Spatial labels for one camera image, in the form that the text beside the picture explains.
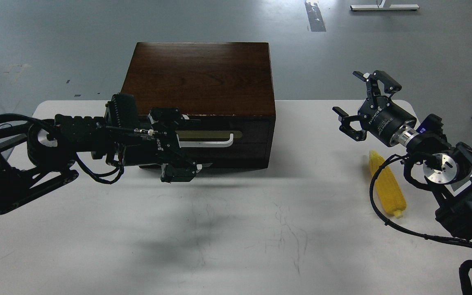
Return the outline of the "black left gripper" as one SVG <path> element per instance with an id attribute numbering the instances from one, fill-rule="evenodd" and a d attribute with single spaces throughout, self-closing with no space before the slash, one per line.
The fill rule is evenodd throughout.
<path id="1" fill-rule="evenodd" d="M 152 108 L 141 128 L 152 130 L 151 136 L 142 139 L 137 148 L 138 166 L 161 166 L 161 181 L 190 182 L 211 162 L 187 158 L 179 143 L 176 131 L 189 125 L 178 108 Z"/>

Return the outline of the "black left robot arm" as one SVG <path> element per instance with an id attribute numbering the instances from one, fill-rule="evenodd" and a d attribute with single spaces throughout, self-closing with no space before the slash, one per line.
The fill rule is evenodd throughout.
<path id="1" fill-rule="evenodd" d="M 116 183 L 126 166 L 160 166 L 167 183 L 210 166 L 181 148 L 176 130 L 189 120 L 178 108 L 153 108 L 143 125 L 132 95 L 117 93 L 105 106 L 104 116 L 0 114 L 0 215 L 74 181 L 75 163 L 102 184 Z"/>

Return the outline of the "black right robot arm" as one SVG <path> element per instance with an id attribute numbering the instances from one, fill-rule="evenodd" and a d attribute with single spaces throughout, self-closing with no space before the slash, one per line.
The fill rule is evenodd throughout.
<path id="1" fill-rule="evenodd" d="M 340 131 L 355 141 L 371 134 L 387 147 L 403 146 L 406 153 L 399 158 L 404 178 L 434 195 L 439 206 L 435 220 L 450 234 L 422 237 L 472 248 L 472 148 L 463 142 L 450 144 L 440 116 L 429 114 L 418 121 L 392 101 L 402 86 L 386 72 L 353 74 L 365 83 L 367 96 L 353 115 L 333 107 Z"/>

